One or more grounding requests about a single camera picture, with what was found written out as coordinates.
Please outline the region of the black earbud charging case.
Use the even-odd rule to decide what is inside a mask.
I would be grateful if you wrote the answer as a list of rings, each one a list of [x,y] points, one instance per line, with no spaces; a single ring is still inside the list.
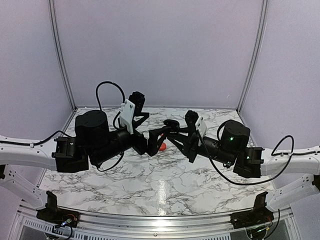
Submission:
[[[163,121],[163,124],[174,132],[178,132],[180,129],[180,123],[177,120],[166,119]]]

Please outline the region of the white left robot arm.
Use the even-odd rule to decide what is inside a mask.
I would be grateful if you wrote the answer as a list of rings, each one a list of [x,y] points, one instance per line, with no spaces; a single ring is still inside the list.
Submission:
[[[6,165],[40,167],[58,173],[87,171],[92,165],[99,169],[115,156],[123,157],[125,151],[134,149],[139,155],[155,155],[163,144],[166,130],[150,131],[149,137],[137,131],[149,114],[139,114],[135,121],[120,119],[120,128],[109,129],[107,114],[102,110],[90,110],[75,118],[75,136],[58,130],[43,140],[0,137],[1,184],[36,210],[42,211],[53,223],[63,219],[56,197],[50,192],[36,190],[27,180],[6,169]]]

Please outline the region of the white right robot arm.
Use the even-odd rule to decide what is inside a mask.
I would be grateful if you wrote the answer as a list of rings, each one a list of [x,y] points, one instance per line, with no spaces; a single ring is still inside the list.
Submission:
[[[217,139],[206,137],[207,126],[202,118],[190,121],[181,128],[176,120],[165,120],[170,128],[170,140],[189,160],[194,162],[200,155],[212,164],[221,163],[233,168],[238,176],[253,179],[270,176],[271,180],[282,174],[302,174],[299,179],[279,189],[264,192],[255,198],[254,208],[247,219],[258,224],[267,216],[291,203],[320,192],[320,148],[278,150],[263,147],[248,147],[250,129],[235,120],[225,121],[218,129]]]

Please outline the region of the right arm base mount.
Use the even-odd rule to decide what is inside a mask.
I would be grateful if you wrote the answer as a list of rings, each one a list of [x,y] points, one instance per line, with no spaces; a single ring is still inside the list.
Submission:
[[[274,220],[273,211],[267,209],[267,194],[267,191],[258,194],[251,210],[238,211],[230,215],[230,223],[234,229],[251,227]]]

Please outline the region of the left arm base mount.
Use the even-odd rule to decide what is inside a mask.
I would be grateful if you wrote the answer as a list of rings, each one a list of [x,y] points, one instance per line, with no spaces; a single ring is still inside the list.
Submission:
[[[76,228],[79,222],[80,213],[78,211],[58,207],[57,196],[51,191],[46,191],[46,203],[44,208],[37,210],[36,218],[56,225],[67,223],[72,228]]]

